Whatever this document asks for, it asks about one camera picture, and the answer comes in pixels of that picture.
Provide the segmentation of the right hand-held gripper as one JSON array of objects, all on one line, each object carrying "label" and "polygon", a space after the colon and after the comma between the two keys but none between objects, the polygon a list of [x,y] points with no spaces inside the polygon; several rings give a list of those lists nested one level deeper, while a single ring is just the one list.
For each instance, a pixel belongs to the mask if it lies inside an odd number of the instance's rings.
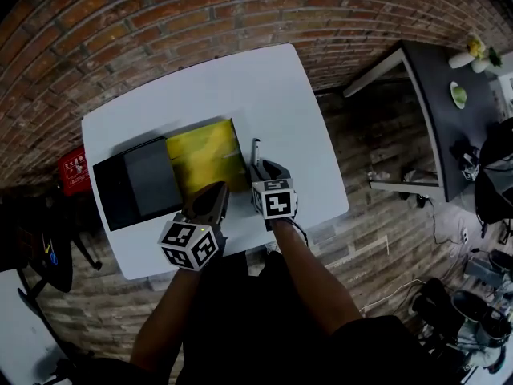
[{"label": "right hand-held gripper", "polygon": [[263,217],[267,231],[272,230],[271,220],[295,217],[297,194],[287,168],[262,160],[260,171],[255,164],[250,164],[248,172],[252,182],[252,204]]}]

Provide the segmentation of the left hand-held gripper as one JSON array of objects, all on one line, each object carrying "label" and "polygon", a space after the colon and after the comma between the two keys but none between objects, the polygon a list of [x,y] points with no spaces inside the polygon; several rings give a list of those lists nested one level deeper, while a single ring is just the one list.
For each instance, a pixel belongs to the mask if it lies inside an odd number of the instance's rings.
[{"label": "left hand-held gripper", "polygon": [[223,235],[220,225],[191,220],[222,221],[226,217],[229,195],[226,182],[211,183],[188,200],[186,216],[177,213],[166,222],[158,245],[171,265],[200,271],[214,257],[223,255],[228,238]]}]

